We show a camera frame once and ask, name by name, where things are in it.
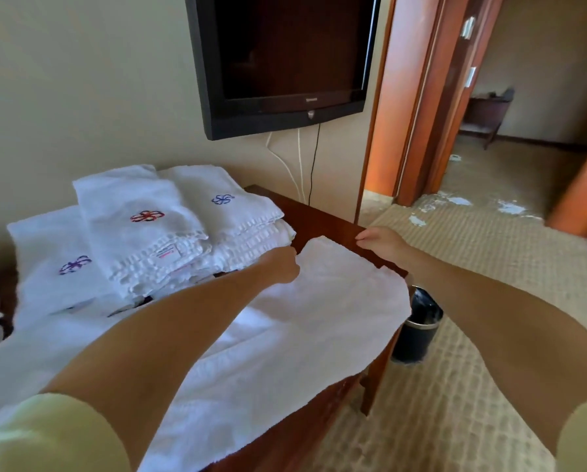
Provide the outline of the person's right forearm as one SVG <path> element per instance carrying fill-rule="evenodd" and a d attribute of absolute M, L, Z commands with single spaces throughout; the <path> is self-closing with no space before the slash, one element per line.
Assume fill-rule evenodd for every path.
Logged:
<path fill-rule="evenodd" d="M 396 263 L 473 342 L 504 397 L 559 464 L 566 455 L 587 459 L 587 425 L 575 428 L 582 449 L 565 448 L 587 404 L 587 329 L 537 296 L 416 248 Z"/>

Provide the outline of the large plain white towel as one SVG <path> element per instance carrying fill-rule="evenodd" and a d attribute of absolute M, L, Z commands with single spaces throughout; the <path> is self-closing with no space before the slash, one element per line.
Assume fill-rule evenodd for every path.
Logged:
<path fill-rule="evenodd" d="M 409 316 L 405 280 L 326 237 L 300 274 L 257 296 L 188 373 L 139 472 L 199 472 L 250 444 L 327 387 L 362 372 Z M 60 313 L 0 343 L 0 425 L 124 318 Z"/>

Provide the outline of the person's left hand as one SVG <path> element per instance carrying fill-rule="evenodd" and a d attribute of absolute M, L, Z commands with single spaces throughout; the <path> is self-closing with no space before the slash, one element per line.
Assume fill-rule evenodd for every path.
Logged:
<path fill-rule="evenodd" d="M 259 258 L 258 268 L 269 285 L 291 283 L 300 272 L 297 252 L 292 246 L 281 246 L 267 251 Z"/>

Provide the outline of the dark wooden table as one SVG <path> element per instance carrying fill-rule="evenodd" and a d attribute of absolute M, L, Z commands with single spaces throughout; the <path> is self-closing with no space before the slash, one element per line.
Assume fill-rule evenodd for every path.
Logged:
<path fill-rule="evenodd" d="M 250 193 L 271 199 L 282 210 L 284 221 L 296 232 L 292 247 L 298 254 L 301 253 L 309 240 L 326 237 L 370 261 L 374 266 L 385 266 L 398 273 L 396 267 L 390 267 L 388 262 L 377 257 L 373 258 L 371 252 L 356 246 L 355 237 L 361 232 L 360 227 L 260 187 L 251 187 Z M 140 308 L 132 309 L 140 311 L 155 303 L 155 301 L 151 301 Z M 365 377 L 367 380 L 371 378 L 376 361 L 379 361 L 383 367 L 379 370 L 376 379 L 379 380 L 382 377 L 399 328 L 380 355 L 368 365 L 369 371 L 366 376 L 363 370 L 327 387 L 305 406 L 269 428 L 250 444 L 211 463 L 199 472 L 295 472 L 312 447 L 326 435 L 334 416 L 349 398 L 351 389 L 360 382 L 361 378 Z M 39 395 L 56 375 L 38 393 L 23 402 L 27 402 L 30 406 L 38 405 L 41 399 Z M 6 422 L 13 418 L 15 411 L 23 405 L 23 402 L 15 407 L 12 415 L 0 427 L 5 426 Z"/>

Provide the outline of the wooden door frame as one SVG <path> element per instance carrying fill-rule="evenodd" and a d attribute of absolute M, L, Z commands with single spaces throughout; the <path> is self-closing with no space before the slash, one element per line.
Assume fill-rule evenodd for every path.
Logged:
<path fill-rule="evenodd" d="M 389 0 L 355 222 L 365 190 L 411 206 L 435 192 L 503 0 Z"/>

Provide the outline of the folded towel with purple flower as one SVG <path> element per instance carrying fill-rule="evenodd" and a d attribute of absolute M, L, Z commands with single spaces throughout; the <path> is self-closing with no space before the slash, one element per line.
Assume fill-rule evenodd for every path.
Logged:
<path fill-rule="evenodd" d="M 108 316 L 130 309 L 102 274 L 77 205 L 9 223 L 18 273 L 14 327 L 50 315 Z"/>

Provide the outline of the black waste bin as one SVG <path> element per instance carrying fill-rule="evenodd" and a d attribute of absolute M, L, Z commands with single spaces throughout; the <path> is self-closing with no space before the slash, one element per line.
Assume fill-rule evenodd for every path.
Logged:
<path fill-rule="evenodd" d="M 444 311 L 430 293 L 414 287 L 410 297 L 411 314 L 400 329 L 391 360 L 400 364 L 421 363 L 439 330 Z"/>

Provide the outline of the person's right hand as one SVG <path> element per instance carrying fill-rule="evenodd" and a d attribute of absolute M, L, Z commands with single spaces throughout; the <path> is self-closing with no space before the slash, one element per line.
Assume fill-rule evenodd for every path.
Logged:
<path fill-rule="evenodd" d="M 400 269 L 409 270 L 412 247 L 394 230 L 370 227 L 355 237 L 356 245 L 376 254 Z"/>

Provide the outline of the folded towel with red flower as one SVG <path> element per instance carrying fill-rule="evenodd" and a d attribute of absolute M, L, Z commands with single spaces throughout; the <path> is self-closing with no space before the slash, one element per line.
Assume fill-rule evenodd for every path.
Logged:
<path fill-rule="evenodd" d="M 126 299 L 148 296 L 211 251 L 203 223 L 154 166 L 88 175 L 73 188 L 93 260 Z"/>

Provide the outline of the folded towel with blue flower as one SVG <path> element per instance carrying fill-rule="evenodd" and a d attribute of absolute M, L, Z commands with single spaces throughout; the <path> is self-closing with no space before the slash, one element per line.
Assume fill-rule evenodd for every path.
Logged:
<path fill-rule="evenodd" d="M 244 269 L 296 236 L 272 200 L 243 190 L 222 167 L 177 166 L 158 175 L 177 186 L 208 234 L 211 251 L 191 263 L 193 272 Z"/>

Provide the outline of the dark wooden luggage bench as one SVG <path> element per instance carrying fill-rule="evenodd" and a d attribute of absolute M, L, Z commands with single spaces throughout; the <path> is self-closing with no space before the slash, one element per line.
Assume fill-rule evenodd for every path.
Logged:
<path fill-rule="evenodd" d="M 483 149 L 494 141 L 514 100 L 516 90 L 508 87 L 502 94 L 489 92 L 472 96 L 463 115 L 460 132 L 485 135 Z"/>

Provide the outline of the black wall-mounted television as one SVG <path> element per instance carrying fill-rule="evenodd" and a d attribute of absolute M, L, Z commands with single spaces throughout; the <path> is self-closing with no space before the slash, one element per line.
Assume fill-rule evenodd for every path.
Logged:
<path fill-rule="evenodd" d="M 364 110 L 382 0 L 185 0 L 208 140 Z"/>

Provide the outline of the person's left forearm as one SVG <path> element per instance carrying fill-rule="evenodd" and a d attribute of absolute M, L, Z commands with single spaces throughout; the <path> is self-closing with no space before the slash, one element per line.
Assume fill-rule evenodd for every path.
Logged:
<path fill-rule="evenodd" d="M 133 313 L 86 347 L 43 390 L 92 406 L 137 470 L 189 370 L 259 293 L 258 263 Z"/>

